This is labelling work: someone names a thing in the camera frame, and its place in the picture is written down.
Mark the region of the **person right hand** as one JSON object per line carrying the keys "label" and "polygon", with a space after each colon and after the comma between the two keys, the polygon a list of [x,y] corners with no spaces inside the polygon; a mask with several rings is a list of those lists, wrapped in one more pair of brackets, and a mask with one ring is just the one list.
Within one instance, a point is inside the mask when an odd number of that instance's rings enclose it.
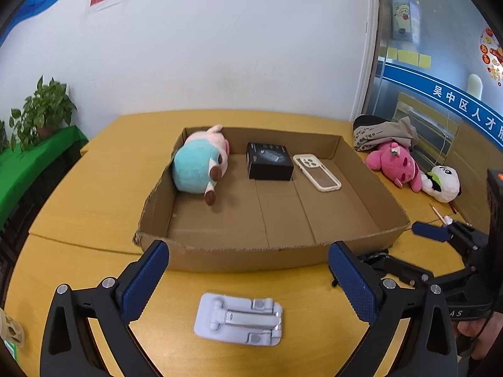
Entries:
{"label": "person right hand", "polygon": [[490,319],[481,318],[475,321],[453,323],[454,335],[465,335],[476,338],[472,358],[481,360],[488,354],[490,348],[502,328],[502,315],[495,313]]}

